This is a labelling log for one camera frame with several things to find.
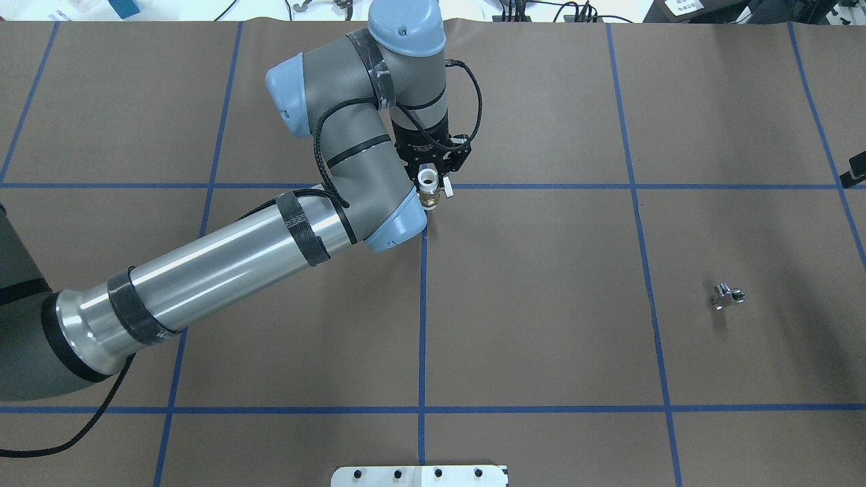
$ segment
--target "blue tape line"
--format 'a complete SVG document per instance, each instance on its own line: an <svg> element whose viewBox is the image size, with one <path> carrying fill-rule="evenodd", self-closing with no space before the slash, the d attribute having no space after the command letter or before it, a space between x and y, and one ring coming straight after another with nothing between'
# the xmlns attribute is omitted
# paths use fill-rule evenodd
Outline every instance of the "blue tape line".
<svg viewBox="0 0 866 487"><path fill-rule="evenodd" d="M42 60L39 61L39 68L36 69L36 76L33 78L33 84L30 85L30 91L27 93L27 100L24 101L24 108L21 109L21 116L18 117L18 125L15 127L15 133L12 134L12 141L9 144L9 150L6 151L6 159L3 160L3 168L0 168L0 184L6 178L6 172L9 170L9 165L12 163L12 154L15 152L15 146L18 144L18 137L21 136L21 130L24 128L24 121L27 119L27 112L30 110L30 103L33 102L33 96L36 94L36 88L39 87L39 80L42 78L42 71L45 70L45 64L48 62L48 54L51 53L51 47L54 46L54 40L57 37L57 30L60 28L60 23L55 22L55 26L51 29L51 36L48 37L48 44L45 46L45 52L42 53Z"/></svg>
<svg viewBox="0 0 866 487"><path fill-rule="evenodd" d="M835 190L834 185L714 185L714 184L664 184L664 183L641 183L635 184L639 190Z"/></svg>
<svg viewBox="0 0 866 487"><path fill-rule="evenodd" d="M461 183L453 185L457 190L627 190L624 184L547 184L547 183Z"/></svg>
<svg viewBox="0 0 866 487"><path fill-rule="evenodd" d="M243 22L237 24L237 32L235 33L235 48L231 54L231 64L229 65L229 79L225 86L225 98L223 99L223 113L219 120L219 129L216 132L216 145L214 146L214 159L210 167L210 180L208 182L208 193L204 199L204 211L202 213L202 224L198 231L198 236L203 237L208 229L208 217L210 216L210 202L213 199L214 185L217 181L217 168L219 167L219 155L223 146L223 132L225 130L225 120L229 114L229 102L231 101L231 86L235 79L235 67L237 66L237 52L241 47L241 33L243 32ZM188 331L180 335L178 342L178 353L174 360L174 372L171 376L171 390L169 392L168 407L165 412L165 423L163 425L163 436L159 442L159 456L157 457L157 467L153 474L153 487L159 487L162 482L163 468L165 467L165 454L168 450L168 439L171 435L171 420L174 413L175 400L178 396L178 382L180 381L180 369L184 362L184 350L186 349L186 337Z"/></svg>
<svg viewBox="0 0 866 487"><path fill-rule="evenodd" d="M427 407L427 229L421 231L421 286L418 314L418 464L424 465L426 454Z"/></svg>
<svg viewBox="0 0 866 487"><path fill-rule="evenodd" d="M134 0L108 0L108 4L120 18L128 18L141 12Z"/></svg>
<svg viewBox="0 0 866 487"><path fill-rule="evenodd" d="M577 414L594 412L665 412L665 406L427 406L428 414Z"/></svg>
<svg viewBox="0 0 866 487"><path fill-rule="evenodd" d="M671 406L672 412L866 411L866 404L698 404Z"/></svg>
<svg viewBox="0 0 866 487"><path fill-rule="evenodd" d="M658 364L658 375L662 385L662 400L667 408L665 419L668 426L668 441L670 445L671 463L674 469L674 480L677 487L682 487L682 473L680 469L680 455L676 447L676 432L674 429L674 415L670 412L670 394L668 390L668 374L664 366L664 352L662 351L662 334L658 328L658 314L656 312L656 298L652 288L652 276L650 275L650 260L647 257L646 240L643 237L643 221L641 220L640 203L637 200L637 184L635 181L635 168L631 161L631 146L629 144L629 131L625 124L625 110L623 107L623 94L619 84L619 73L617 72L617 55L613 46L613 32L610 24L605 24L607 30L607 46L611 54L611 72L613 74L613 88L617 96L617 111L619 112L619 128L623 137L623 150L625 153L625 165L629 172L629 184L631 185L631 205L635 212L635 225L637 227L637 242L641 250L641 264L643 266L643 282L646 285L647 297L649 298L649 311L652 320L653 335L656 342L656 362Z"/></svg>
<svg viewBox="0 0 866 487"><path fill-rule="evenodd" d="M22 189L204 189L207 183L3 183Z"/></svg>
<svg viewBox="0 0 866 487"><path fill-rule="evenodd" d="M235 66L237 64L237 51L241 47L241 32L243 23L237 24L237 32L235 33L235 50L231 55L231 66L229 67L229 81L225 86L225 98L223 99L223 114L220 116L219 129L216 131L216 145L214 146L213 164L210 166L210 180L208 182L208 194L204 198L204 214L202 215L202 225L199 228L198 234L204 237L208 230L208 217L210 215L210 202L213 199L214 187L217 182L217 167L219 166L220 152L223 150L223 132L225 131L225 120L229 116L229 101L231 100L231 86L235 80Z"/></svg>
<svg viewBox="0 0 866 487"><path fill-rule="evenodd" d="M299 190L310 188L316 183L214 183L217 189L269 189L269 190Z"/></svg>
<svg viewBox="0 0 866 487"><path fill-rule="evenodd" d="M0 406L0 414L93 414L96 406ZM112 406L106 414L166 414L167 407ZM336 415L418 414L415 406L189 406L172 409L177 414L213 415ZM594 414L659 412L833 412L866 411L866 403L767 403L685 404L633 406L425 406L425 414Z"/></svg>
<svg viewBox="0 0 866 487"><path fill-rule="evenodd" d="M821 145L824 146L824 154L827 156L827 163L830 165L831 176L836 181L836 189L839 192L839 199L842 200L842 207L845 210L845 217L848 218L848 226L851 228L851 234L854 236L854 245L857 247L857 252L860 254L860 263L866 269L866 252L863 251L863 242L860 240L860 233L857 231L857 225L854 223L854 217L851 215L851 208L848 206L848 199L845 197L845 189L842 187L842 181L839 179L839 172L836 169L836 162L833 161L833 154L830 152L830 144L827 143L827 136L824 134L824 126L821 125L821 118L818 117L818 109L815 108L815 101L812 99L811 90L809 89L809 81L806 79L806 72L803 68L803 60L800 58L800 49L797 45L797 37L794 35L793 23L788 23L788 35L791 37L791 46L794 49L794 58L797 59L797 70L800 72L800 80L803 82L803 90L806 93L806 100L809 101L809 109L812 112L812 118L815 120L815 127L818 128L818 136L821 138Z"/></svg>
<svg viewBox="0 0 866 487"><path fill-rule="evenodd" d="M244 407L175 407L175 414L261 414L261 415L313 415L313 414L417 414L414 406L244 406Z"/></svg>
<svg viewBox="0 0 866 487"><path fill-rule="evenodd" d="M95 414L98 406L0 406L3 414ZM165 414L164 407L111 406L106 414Z"/></svg>

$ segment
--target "black cord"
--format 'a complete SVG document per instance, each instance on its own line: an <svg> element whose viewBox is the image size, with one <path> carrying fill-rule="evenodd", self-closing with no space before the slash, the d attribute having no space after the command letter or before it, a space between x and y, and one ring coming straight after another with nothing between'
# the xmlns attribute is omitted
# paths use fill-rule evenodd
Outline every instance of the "black cord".
<svg viewBox="0 0 866 487"><path fill-rule="evenodd" d="M466 71L466 74L469 75L469 79L472 80L472 84L475 85L475 93L478 95L478 117L475 119L475 128L472 130L472 134L469 135L469 138L466 139L466 142L463 142L459 146L453 146L453 147L443 146L442 144L437 142L435 139L433 139L433 136L430 135L430 133L427 132L424 129L424 127L421 126L421 122L419 122L415 118L415 116L409 112L409 109L407 109L404 104L398 102L396 105L397 108L399 108L400 111L403 112L403 115L406 115L406 118L409 119L410 122L412 122L412 125L415 126L415 128L418 130L418 132L421 133L421 135L424 137L425 140L427 140L428 143L432 144L434 147L436 147L440 151L445 151L445 152L462 151L464 149L468 149L469 143L472 142L472 139L474 139L475 136L478 134L479 127L481 127L481 111L482 111L483 105L481 103L481 87L478 86L478 80L476 80L475 75L472 74L472 70L469 69L469 66L467 66L465 62L458 61L457 59L446 59L445 60L445 67L446 68L453 68L454 66L457 66L458 68L462 68L464 71Z"/></svg>
<svg viewBox="0 0 866 487"><path fill-rule="evenodd" d="M271 207L271 206L273 206L273 205L276 205L276 200L275 200L275 199L269 199L268 201L262 203L261 205L256 206L256 208L253 208L252 210L247 211L246 213L243 214L242 217L238 218L238 219L235 220L235 221L236 221L236 222L239 222L239 221L243 220L244 218L246 218L246 217L252 215L253 213L258 213L259 211L262 211L262 210L264 210L265 208L269 208L269 207Z"/></svg>
<svg viewBox="0 0 866 487"><path fill-rule="evenodd" d="M331 177L327 174L327 169L325 168L325 160L322 158L322 128L325 126L325 120L328 119L333 114L336 114L339 110L350 107L351 105L360 105L362 103L372 103L375 105L378 102L377 98L369 97L369 98L355 98L353 100L341 101L340 103L334 105L333 107L328 108L322 116L319 117L319 122L316 123L316 130L313 133L313 156L316 158L316 166L319 168L319 174L322 177L322 185L325 187L327 192L323 192L327 195L328 198L333 199L343 208L349 207L349 202L344 200L342 196L340 196L339 191L333 185Z"/></svg>
<svg viewBox="0 0 866 487"><path fill-rule="evenodd" d="M811 23L811 18L815 16L815 10L818 9L818 5L821 4L821 0L814 0L814 4L812 5L812 11L809 12L809 16L806 17L806 23Z"/></svg>
<svg viewBox="0 0 866 487"><path fill-rule="evenodd" d="M743 20L737 20L737 21L729 22L728 24L732 24L732 23L737 23L737 24L748 23L748 22L749 22L749 19L751 19L754 15L755 15L755 10L752 10L752 12L749 13L749 15L745 16L745 17L743 18Z"/></svg>
<svg viewBox="0 0 866 487"><path fill-rule="evenodd" d="M591 17L587 17L587 18L584 20L584 22L592 22L593 20L595 20L595 19L597 19L597 18L616 18L616 19L619 19L619 20L626 21L627 23L633 23L631 20L629 20L629 19L627 19L627 18L625 18L625 17L620 17L620 16L591 16Z"/></svg>
<svg viewBox="0 0 866 487"><path fill-rule="evenodd" d="M554 21L554 22L556 22L557 20L559 20L559 14L562 13L562 9L564 9L565 7L574 7L574 16L575 16L575 17L578 16L578 12L579 12L579 10L580 10L580 5L578 5L577 2L565 2L565 3L560 3L560 4L559 4L559 10L557 10L557 11L556 11L556 15L553 16L553 21Z"/></svg>
<svg viewBox="0 0 866 487"><path fill-rule="evenodd" d="M231 8L235 6L235 3L237 3L237 0L231 0L231 3L229 3L229 6L226 7L225 10L223 10L223 13L222 13L222 14L220 14L219 16L217 16L217 17L214 19L214 22L216 22L217 20L223 18L223 16L224 16L225 14L229 13L229 10L231 10Z"/></svg>
<svg viewBox="0 0 866 487"><path fill-rule="evenodd" d="M633 23L631 20L629 20L629 19L627 19L627 18L625 18L625 17L620 17L620 16L600 16L600 15L598 15L598 9L596 9L595 7L589 5L589 2L584 3L583 5L578 5L576 2L556 3L556 2L546 2L545 0L524 0L524 1L525 1L526 3L543 3L544 5L558 5L558 6L559 6L559 10L556 11L556 16L553 17L553 21L554 21L554 22L556 22L557 20L559 20L559 14L562 13L562 10L563 10L565 7L574 7L574 21L575 21L575 22L583 22L583 23L587 23L587 22L593 22L593 21L595 21L595 20L597 20L597 19L599 19L599 18L608 18L608 17L609 17L609 18L616 18L616 19L619 19L619 20L623 20L623 21L626 21L627 23ZM589 16L584 16L584 14L580 12L579 9L580 9L581 7L584 7L584 8L587 8L587 7L588 7L588 12L586 12L586 13L587 13Z"/></svg>
<svg viewBox="0 0 866 487"><path fill-rule="evenodd" d="M102 401L102 405L99 409L96 410L96 414L81 428L81 431L78 432L75 436L72 437L68 442L63 445L55 446L53 448L43 448L41 450L2 450L0 449L0 457L6 458L36 458L36 457L47 457L48 455L54 455L55 453L60 453L61 451L66 451L72 448L78 441L84 438L84 435L90 431L91 428L94 427L96 421L99 421L102 413L106 411L108 405L111 404L111 400L114 399L114 395L117 393L117 390L120 388L120 383L123 382L123 379L126 377L126 373L129 372L129 366L132 365L132 359L135 358L135 354L132 354L126 357L126 364L124 364L123 368L120 369L120 373L117 376L117 380L114 381L114 385L111 387L111 390L108 391L108 395L105 400Z"/></svg>
<svg viewBox="0 0 866 487"><path fill-rule="evenodd" d="M328 199L336 201L336 197L334 197L334 195L332 195L331 193L329 193L327 191L320 190L317 188L303 188L303 189L299 189L299 190L294 190L292 193L297 198L303 198L305 196L316 196L319 198L328 198ZM250 215L256 214L259 211L262 211L265 208L270 208L271 206L274 206L274 205L276 205L276 198L269 199L268 201L262 203L261 205L256 206L256 208L253 208L252 210L247 211L246 213L243 214L242 217L238 218L235 221L239 222Z"/></svg>

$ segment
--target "blue object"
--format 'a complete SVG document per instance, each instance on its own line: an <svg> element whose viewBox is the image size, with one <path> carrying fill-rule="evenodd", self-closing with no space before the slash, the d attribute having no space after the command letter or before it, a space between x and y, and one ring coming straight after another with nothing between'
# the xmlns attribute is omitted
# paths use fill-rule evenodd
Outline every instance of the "blue object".
<svg viewBox="0 0 866 487"><path fill-rule="evenodd" d="M141 12L134 0L108 0L108 4L120 18L131 17Z"/></svg>
<svg viewBox="0 0 866 487"><path fill-rule="evenodd" d="M364 243L374 252L384 252L421 233L425 226L427 214L421 206L415 187L412 187L403 203Z"/></svg>
<svg viewBox="0 0 866 487"><path fill-rule="evenodd" d="M295 137L310 134L307 120L307 95L304 92L304 53L268 70L265 83L282 121Z"/></svg>
<svg viewBox="0 0 866 487"><path fill-rule="evenodd" d="M445 28L437 0L375 0L367 28L386 48L427 57L445 48Z"/></svg>

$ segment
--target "white label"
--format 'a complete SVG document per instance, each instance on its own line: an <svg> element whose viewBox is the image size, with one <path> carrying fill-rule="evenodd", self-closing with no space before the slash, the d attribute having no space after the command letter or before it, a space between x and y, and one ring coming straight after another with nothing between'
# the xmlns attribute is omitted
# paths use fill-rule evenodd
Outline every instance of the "white label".
<svg viewBox="0 0 866 487"><path fill-rule="evenodd" d="M664 0L664 4L675 16L684 16L703 8L700 0Z"/></svg>

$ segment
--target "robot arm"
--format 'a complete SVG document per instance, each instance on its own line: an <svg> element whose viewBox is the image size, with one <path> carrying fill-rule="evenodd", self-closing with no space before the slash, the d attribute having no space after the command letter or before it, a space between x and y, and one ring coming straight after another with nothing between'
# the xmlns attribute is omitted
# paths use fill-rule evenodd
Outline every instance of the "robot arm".
<svg viewBox="0 0 866 487"><path fill-rule="evenodd" d="M272 68L281 117L294 135L316 137L333 178L320 166L322 186L281 194L91 289L52 293L0 211L0 400L90 386L140 349L359 241L382 251L419 233L419 165L434 164L441 183L468 153L448 133L444 43L436 0L376 0L369 29ZM385 108L394 145L377 112Z"/></svg>

